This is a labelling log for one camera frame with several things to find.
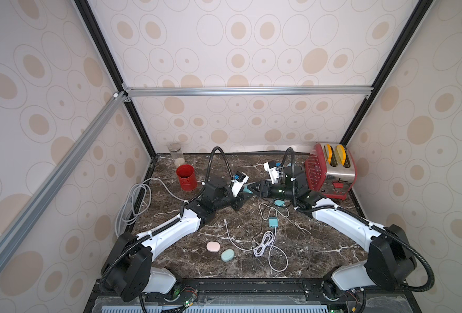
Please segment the teal charger with black cable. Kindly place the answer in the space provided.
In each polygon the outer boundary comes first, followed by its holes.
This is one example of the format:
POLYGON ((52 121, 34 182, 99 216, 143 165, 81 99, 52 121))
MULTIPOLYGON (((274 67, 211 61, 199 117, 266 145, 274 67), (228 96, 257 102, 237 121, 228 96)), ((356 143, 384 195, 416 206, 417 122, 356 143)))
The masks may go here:
POLYGON ((243 192, 247 194, 254 194, 253 191, 251 191, 247 185, 243 187, 243 192))

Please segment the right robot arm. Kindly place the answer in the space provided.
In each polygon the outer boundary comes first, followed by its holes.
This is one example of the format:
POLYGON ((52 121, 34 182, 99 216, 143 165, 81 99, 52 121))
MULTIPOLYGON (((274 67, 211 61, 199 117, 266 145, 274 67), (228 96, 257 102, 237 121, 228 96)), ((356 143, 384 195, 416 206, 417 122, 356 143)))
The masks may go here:
POLYGON ((269 178, 249 184, 248 190, 261 198, 290 202, 296 211, 335 228, 368 254, 362 262, 328 272, 322 283, 328 299, 369 286, 391 292, 426 292, 434 286, 432 267, 401 227, 371 222, 335 203, 346 198, 357 177, 345 146, 317 143, 302 166, 267 162, 264 169, 269 178))

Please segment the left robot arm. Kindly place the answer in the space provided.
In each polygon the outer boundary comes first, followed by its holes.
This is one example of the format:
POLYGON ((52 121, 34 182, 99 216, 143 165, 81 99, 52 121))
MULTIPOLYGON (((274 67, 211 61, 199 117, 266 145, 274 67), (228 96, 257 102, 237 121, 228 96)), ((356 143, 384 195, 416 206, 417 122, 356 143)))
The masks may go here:
POLYGON ((246 174, 228 172, 225 180, 210 173, 208 168, 202 190, 182 203, 178 215, 147 232, 136 236, 124 232, 117 238, 100 272, 100 291, 114 292, 125 302, 143 299, 147 293, 159 293, 170 301, 179 297, 180 279, 168 269, 153 267, 153 261, 180 239, 211 222, 217 211, 227 207, 239 211, 249 199, 243 193, 246 174))

